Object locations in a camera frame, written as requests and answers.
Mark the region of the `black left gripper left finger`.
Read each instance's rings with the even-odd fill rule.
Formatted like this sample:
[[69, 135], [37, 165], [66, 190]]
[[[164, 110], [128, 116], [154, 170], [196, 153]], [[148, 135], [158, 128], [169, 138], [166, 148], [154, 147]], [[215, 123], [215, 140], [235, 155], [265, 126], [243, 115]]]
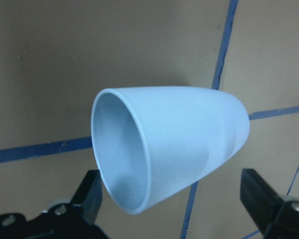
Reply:
[[106, 239], [95, 225], [102, 203], [99, 170], [89, 170], [68, 203], [59, 203], [47, 211], [53, 239]]

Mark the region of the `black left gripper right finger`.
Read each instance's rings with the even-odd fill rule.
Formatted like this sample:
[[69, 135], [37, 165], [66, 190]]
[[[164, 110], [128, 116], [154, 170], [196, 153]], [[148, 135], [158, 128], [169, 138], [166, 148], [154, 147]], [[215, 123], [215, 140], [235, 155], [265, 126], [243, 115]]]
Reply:
[[299, 239], [299, 199], [279, 195], [255, 169], [242, 169], [240, 200], [264, 239]]

